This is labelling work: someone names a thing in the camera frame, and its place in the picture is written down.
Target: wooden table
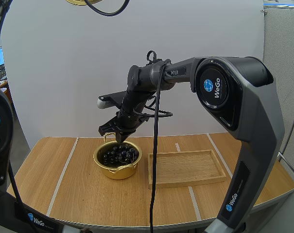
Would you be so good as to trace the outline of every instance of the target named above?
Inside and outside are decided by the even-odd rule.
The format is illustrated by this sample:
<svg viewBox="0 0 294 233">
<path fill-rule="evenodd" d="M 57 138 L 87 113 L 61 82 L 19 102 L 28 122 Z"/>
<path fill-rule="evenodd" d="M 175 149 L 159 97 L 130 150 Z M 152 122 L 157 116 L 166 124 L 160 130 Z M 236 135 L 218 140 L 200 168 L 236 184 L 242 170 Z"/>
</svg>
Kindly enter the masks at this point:
<svg viewBox="0 0 294 233">
<path fill-rule="evenodd" d="M 143 152 L 135 175 L 111 180 L 93 161 L 102 138 L 42 138 L 16 174 L 23 201 L 38 211 L 63 221 L 97 229 L 149 230 L 151 190 L 148 188 L 147 154 L 152 137 L 129 138 Z M 208 225 L 218 214 L 239 155 L 241 143 L 228 133 L 158 138 L 158 152 L 213 150 L 227 179 L 193 187 L 156 190 L 154 225 L 177 231 Z M 252 212 L 285 200 L 294 182 L 276 161 Z"/>
</svg>

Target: gold pot handle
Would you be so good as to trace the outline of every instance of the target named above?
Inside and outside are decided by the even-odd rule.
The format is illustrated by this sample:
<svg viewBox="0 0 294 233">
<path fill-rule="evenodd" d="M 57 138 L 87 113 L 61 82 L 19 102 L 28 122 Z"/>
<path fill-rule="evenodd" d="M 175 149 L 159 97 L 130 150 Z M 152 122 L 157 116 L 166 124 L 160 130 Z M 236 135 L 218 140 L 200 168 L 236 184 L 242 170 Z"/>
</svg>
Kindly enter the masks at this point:
<svg viewBox="0 0 294 233">
<path fill-rule="evenodd" d="M 118 167 L 116 171 L 113 171 L 113 170 L 109 170 L 109 171 L 112 172 L 113 174 L 117 174 L 119 171 L 126 169 L 126 168 L 135 169 L 136 165 L 135 166 L 133 164 L 123 165 L 123 166 Z"/>
<path fill-rule="evenodd" d="M 104 134 L 104 142 L 106 143 L 107 142 L 107 136 L 108 135 L 114 135 L 114 136 L 116 136 L 116 133 L 105 133 Z"/>
</svg>

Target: black ball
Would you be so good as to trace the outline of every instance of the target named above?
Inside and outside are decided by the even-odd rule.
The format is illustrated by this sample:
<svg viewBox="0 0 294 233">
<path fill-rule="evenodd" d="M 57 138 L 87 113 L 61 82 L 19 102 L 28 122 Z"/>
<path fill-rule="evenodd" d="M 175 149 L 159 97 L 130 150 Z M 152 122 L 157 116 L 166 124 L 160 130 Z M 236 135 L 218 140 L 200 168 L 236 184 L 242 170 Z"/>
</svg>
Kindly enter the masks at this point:
<svg viewBox="0 0 294 233">
<path fill-rule="evenodd" d="M 129 145 L 129 144 L 126 144 L 125 145 L 125 150 L 129 150 L 129 149 L 131 149 L 132 147 L 131 147 L 131 145 Z"/>
</svg>

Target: gray robot arm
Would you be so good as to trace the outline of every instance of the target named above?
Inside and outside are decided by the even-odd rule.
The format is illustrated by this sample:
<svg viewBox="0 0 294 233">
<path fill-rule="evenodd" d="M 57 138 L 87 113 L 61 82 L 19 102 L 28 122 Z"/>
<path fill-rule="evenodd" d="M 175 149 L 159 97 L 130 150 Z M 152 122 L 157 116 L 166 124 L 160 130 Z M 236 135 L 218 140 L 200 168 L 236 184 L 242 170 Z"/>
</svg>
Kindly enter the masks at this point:
<svg viewBox="0 0 294 233">
<path fill-rule="evenodd" d="M 101 134 L 115 132 L 122 142 L 136 130 L 143 121 L 128 123 L 128 119 L 135 116 L 132 109 L 140 102 L 144 106 L 149 94 L 155 92 L 162 65 L 163 61 L 156 61 L 145 67 L 133 66 L 123 101 L 114 94 L 99 97 L 103 102 L 120 103 L 117 116 L 100 126 Z M 261 193 L 284 137 L 276 82 L 265 65 L 253 57 L 191 58 L 167 65 L 163 80 L 162 90 L 190 82 L 207 111 L 242 142 L 225 200 L 217 219 L 206 229 L 207 233 L 233 232 L 244 223 Z"/>
</svg>

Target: white wall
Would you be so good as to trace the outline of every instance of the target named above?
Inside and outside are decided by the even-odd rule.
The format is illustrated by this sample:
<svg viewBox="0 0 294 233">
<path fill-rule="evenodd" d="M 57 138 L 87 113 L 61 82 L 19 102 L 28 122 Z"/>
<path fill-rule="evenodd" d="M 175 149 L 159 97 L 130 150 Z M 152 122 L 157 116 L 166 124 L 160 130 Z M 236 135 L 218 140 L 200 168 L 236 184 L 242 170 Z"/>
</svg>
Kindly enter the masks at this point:
<svg viewBox="0 0 294 233">
<path fill-rule="evenodd" d="M 116 10 L 119 0 L 97 4 Z M 99 95 L 126 89 L 131 65 L 146 53 L 178 62 L 194 56 L 263 53 L 261 0 L 132 0 L 103 17 L 65 0 L 13 1 L 2 29 L 11 94 L 30 148 L 45 136 L 97 137 L 116 108 L 99 110 Z M 161 95 L 160 135 L 223 132 L 188 83 Z M 152 121 L 133 136 L 153 135 Z"/>
</svg>

